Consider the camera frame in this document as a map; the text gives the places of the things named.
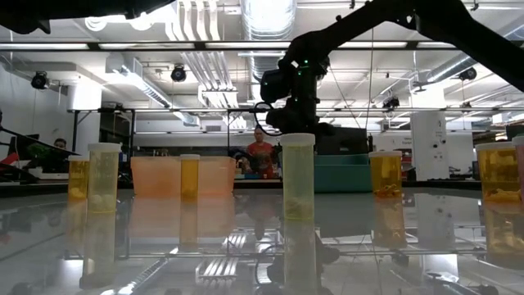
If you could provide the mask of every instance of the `teal bin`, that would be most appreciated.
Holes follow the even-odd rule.
[[[368,193],[371,190],[371,167],[367,154],[315,156],[316,193]]]

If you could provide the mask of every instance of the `glossy table surface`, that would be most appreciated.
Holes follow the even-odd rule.
[[[314,220],[268,189],[191,206],[120,190],[115,214],[2,199],[0,294],[523,294],[521,207],[480,197],[318,194]]]

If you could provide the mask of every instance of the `computer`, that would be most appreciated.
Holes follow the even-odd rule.
[[[319,155],[356,155],[368,153],[366,129],[335,127],[335,134],[317,143]]]
[[[7,155],[9,156],[13,153],[18,154],[18,161],[33,160],[33,155],[29,151],[29,146],[31,146],[32,144],[38,144],[38,142],[31,140],[31,138],[38,140],[40,138],[40,134],[26,135],[26,137],[11,137],[11,141],[9,142],[9,151],[7,152]]]

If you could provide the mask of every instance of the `red shirt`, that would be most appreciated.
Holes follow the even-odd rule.
[[[271,151],[273,146],[269,143],[252,143],[247,146],[247,152],[256,158],[259,163],[259,174],[273,178],[273,163],[271,161]]]

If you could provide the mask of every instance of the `white column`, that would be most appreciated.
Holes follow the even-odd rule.
[[[79,84],[69,87],[70,105],[72,110],[95,110],[102,105],[102,88],[94,84]],[[86,113],[79,114],[79,120]],[[100,114],[91,113],[83,119],[76,134],[76,152],[88,154],[88,144],[98,143],[100,136]]]
[[[442,88],[429,88],[411,97],[413,107],[444,107]],[[417,180],[448,179],[446,120],[443,111],[421,111],[411,115],[413,166]]]

